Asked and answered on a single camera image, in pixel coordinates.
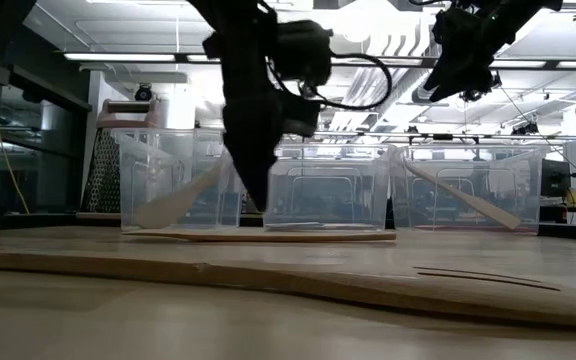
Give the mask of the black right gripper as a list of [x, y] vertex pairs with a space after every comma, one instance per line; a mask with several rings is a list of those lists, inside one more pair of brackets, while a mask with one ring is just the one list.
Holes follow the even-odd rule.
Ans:
[[432, 28], [442, 53], [425, 83], [429, 100], [482, 89], [491, 80], [486, 62], [515, 40], [518, 21], [508, 4], [452, 4], [436, 15]]

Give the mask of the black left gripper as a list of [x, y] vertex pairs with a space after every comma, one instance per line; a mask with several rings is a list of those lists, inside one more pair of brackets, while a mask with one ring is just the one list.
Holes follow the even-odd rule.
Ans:
[[276, 96], [266, 73], [260, 39], [247, 30], [215, 30], [203, 47], [209, 59], [220, 62], [225, 98], [222, 116], [230, 138], [224, 143], [254, 205], [266, 210], [269, 176], [278, 160], [276, 150], [282, 137], [271, 137], [264, 151], [240, 142], [260, 128], [264, 135], [270, 133], [262, 117], [276, 113]]

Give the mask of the wooden angled turner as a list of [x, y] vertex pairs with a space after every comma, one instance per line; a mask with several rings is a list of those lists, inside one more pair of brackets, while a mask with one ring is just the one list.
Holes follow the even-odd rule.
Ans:
[[312, 230], [270, 231], [263, 228], [226, 229], [142, 229], [124, 232], [126, 236], [165, 237], [191, 242], [265, 242], [265, 243], [325, 243], [394, 241], [394, 231], [377, 230]]

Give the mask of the solid wooden spoon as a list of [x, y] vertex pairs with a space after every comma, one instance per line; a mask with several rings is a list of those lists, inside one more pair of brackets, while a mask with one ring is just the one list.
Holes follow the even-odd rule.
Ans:
[[221, 172], [231, 164], [228, 154], [222, 155], [207, 172], [198, 175], [180, 190], [142, 204], [134, 212], [134, 222], [143, 229], [165, 228], [192, 209], [199, 195], [214, 185]]

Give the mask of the wooden spatula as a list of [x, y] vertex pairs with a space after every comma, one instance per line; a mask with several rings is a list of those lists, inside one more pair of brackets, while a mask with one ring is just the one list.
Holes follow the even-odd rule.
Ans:
[[458, 200], [462, 201], [463, 203], [469, 205], [478, 213], [483, 214], [487, 218], [491, 219], [492, 221], [500, 224], [501, 226], [510, 229], [516, 230], [519, 225], [521, 224], [521, 220], [512, 215], [511, 213], [493, 205], [486, 200], [476, 197], [473, 195], [468, 195], [461, 190], [449, 185], [448, 183], [440, 180], [438, 177], [433, 176], [418, 167], [414, 166], [412, 163], [407, 162], [406, 168], [412, 172], [414, 175], [421, 177], [424, 180], [427, 180], [431, 183], [434, 183], [437, 187], [442, 188], [443, 190], [450, 193], [453, 197], [457, 198]]

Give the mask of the slotted wooden spoon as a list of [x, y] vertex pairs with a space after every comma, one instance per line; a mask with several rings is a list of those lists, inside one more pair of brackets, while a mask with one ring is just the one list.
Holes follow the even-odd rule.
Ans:
[[276, 291], [384, 309], [576, 328], [576, 288], [437, 267], [388, 273], [325, 265], [0, 251], [0, 270]]

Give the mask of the black ceiling spotlight cluster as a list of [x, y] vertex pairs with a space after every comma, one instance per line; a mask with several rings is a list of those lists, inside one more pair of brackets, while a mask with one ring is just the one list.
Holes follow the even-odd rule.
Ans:
[[538, 134], [539, 128], [536, 121], [523, 121], [516, 124], [511, 131], [513, 136]]
[[479, 101], [483, 96], [489, 94], [493, 89], [498, 88], [502, 85], [500, 75], [495, 73], [491, 80], [482, 89], [466, 90], [459, 95], [459, 98], [464, 102], [476, 102]]

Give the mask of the clear plastic bin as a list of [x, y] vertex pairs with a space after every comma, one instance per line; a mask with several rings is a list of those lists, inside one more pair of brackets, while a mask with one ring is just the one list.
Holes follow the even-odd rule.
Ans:
[[363, 223], [385, 228], [390, 186], [387, 144], [284, 144], [269, 176], [263, 225]]
[[[120, 214], [124, 231], [143, 229], [134, 222], [144, 203], [180, 190], [207, 172], [224, 154], [222, 133], [215, 129], [116, 129], [119, 145]], [[216, 229], [239, 225], [243, 185], [233, 166], [204, 190], [183, 217], [165, 228]]]
[[414, 175], [406, 168], [410, 162], [518, 217], [519, 227], [538, 228], [544, 157], [541, 146], [430, 144], [400, 148], [391, 160], [394, 226], [501, 226]]

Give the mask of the black ceiling light track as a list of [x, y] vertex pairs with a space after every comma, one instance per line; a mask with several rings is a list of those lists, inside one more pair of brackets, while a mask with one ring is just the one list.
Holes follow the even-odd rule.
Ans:
[[[66, 52], [64, 57], [75, 62], [98, 63], [153, 63], [153, 64], [201, 64], [216, 65], [217, 59], [209, 59], [205, 54], [192, 53], [94, 53]], [[411, 56], [378, 56], [378, 59], [392, 68], [432, 68], [437, 62], [436, 57]], [[513, 59], [497, 58], [490, 64], [495, 70], [544, 70], [544, 71], [576, 71], [576, 59]]]

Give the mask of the black computer monitor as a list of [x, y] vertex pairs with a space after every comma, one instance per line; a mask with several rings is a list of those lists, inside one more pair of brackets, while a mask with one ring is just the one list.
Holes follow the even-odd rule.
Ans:
[[566, 197], [571, 185], [570, 180], [570, 165], [567, 162], [548, 159], [542, 160], [542, 196]]

